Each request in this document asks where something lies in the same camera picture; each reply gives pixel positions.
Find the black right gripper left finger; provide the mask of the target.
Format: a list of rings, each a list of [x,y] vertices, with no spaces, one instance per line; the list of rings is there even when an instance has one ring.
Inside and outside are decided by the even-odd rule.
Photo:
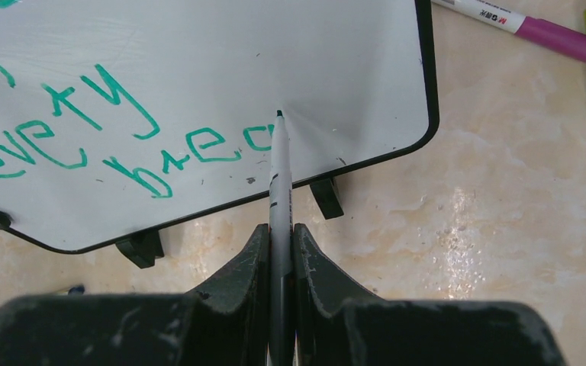
[[[0,313],[0,365],[264,365],[269,228],[182,294],[91,294]]]

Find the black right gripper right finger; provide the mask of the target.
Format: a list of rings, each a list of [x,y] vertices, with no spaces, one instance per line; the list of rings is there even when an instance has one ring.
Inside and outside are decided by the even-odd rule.
[[[292,237],[302,365],[564,365],[548,324],[511,301],[386,300]]]

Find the green cap marker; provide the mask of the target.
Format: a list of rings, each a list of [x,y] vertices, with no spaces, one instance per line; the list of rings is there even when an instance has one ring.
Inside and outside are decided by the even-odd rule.
[[[270,321],[268,365],[291,365],[295,330],[291,325],[291,166],[283,112],[276,112],[269,182]]]

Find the white whiteboard black frame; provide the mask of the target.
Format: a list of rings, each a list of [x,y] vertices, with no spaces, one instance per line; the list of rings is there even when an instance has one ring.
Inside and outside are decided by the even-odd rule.
[[[78,254],[264,197],[439,126],[427,1],[0,1],[0,213]]]

